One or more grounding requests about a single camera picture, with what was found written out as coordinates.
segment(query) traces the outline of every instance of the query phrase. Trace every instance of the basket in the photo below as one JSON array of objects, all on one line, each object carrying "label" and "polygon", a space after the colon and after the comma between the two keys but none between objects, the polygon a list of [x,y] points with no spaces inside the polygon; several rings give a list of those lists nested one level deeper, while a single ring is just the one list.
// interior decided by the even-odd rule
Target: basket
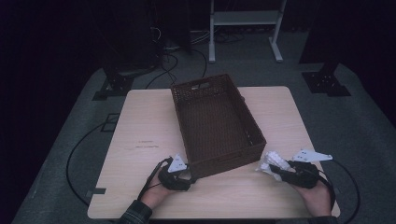
[{"label": "basket", "polygon": [[191,180],[258,161],[266,141],[230,77],[172,86]]}]

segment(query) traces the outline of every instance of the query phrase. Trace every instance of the black bracket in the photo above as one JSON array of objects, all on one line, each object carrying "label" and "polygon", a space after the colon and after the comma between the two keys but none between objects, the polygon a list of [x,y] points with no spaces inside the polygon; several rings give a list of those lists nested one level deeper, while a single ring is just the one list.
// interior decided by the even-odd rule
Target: black bracket
[{"label": "black bracket", "polygon": [[101,90],[93,96],[93,101],[104,101],[110,96],[126,96],[131,90],[134,79],[132,77],[122,76],[116,68],[112,66],[103,68],[106,74],[106,80]]},{"label": "black bracket", "polygon": [[334,76],[338,63],[325,63],[318,72],[304,72],[303,77],[312,93],[327,93],[328,96],[350,96]]}]

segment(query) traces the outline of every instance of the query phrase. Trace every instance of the wooden table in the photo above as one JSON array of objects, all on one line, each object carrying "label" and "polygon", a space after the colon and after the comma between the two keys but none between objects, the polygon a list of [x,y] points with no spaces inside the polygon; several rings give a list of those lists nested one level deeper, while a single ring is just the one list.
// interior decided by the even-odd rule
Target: wooden table
[{"label": "wooden table", "polygon": [[[239,90],[267,140],[263,153],[274,150],[290,160],[301,148],[313,149],[288,88]],[[88,216],[119,218],[157,163],[177,153],[186,158],[171,91],[130,91],[96,185],[106,193],[93,195]],[[152,218],[309,217],[299,194],[255,171],[257,165],[199,179],[189,191],[168,197]],[[332,213],[340,215],[337,204]]]}]

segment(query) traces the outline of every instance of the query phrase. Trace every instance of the table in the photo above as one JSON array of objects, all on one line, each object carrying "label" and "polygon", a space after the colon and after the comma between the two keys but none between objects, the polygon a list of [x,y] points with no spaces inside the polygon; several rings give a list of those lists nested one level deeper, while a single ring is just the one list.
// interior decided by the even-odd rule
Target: table
[{"label": "table", "polygon": [[[238,88],[267,140],[290,160],[302,147],[313,149],[286,87]],[[119,218],[137,198],[157,163],[177,153],[186,158],[172,93],[128,93],[88,210],[91,218]],[[152,218],[309,217],[298,193],[284,182],[257,172],[257,162],[199,179],[187,192],[171,195]],[[334,216],[340,215],[336,204]]]},{"label": "table", "polygon": [[215,11],[215,0],[210,2],[210,38],[209,38],[209,62],[216,61],[215,53],[215,26],[216,25],[264,25],[274,24],[273,36],[269,37],[271,49],[277,63],[282,63],[283,58],[277,46],[277,37],[283,20],[287,0],[282,0],[279,10],[267,11]]}]

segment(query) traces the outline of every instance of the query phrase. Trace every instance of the metal frame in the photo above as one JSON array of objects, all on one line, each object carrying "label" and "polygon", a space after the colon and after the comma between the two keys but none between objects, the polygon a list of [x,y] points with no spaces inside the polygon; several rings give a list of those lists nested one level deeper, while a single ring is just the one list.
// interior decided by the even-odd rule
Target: metal frame
[{"label": "metal frame", "polygon": [[269,42],[276,61],[283,62],[282,55],[277,47],[277,38],[282,23],[283,14],[287,0],[282,0],[279,10],[269,11],[215,11],[215,0],[210,2],[210,39],[209,39],[209,62],[216,61],[215,55],[215,26],[216,25],[257,25],[257,24],[274,24],[274,35],[269,37]]}]

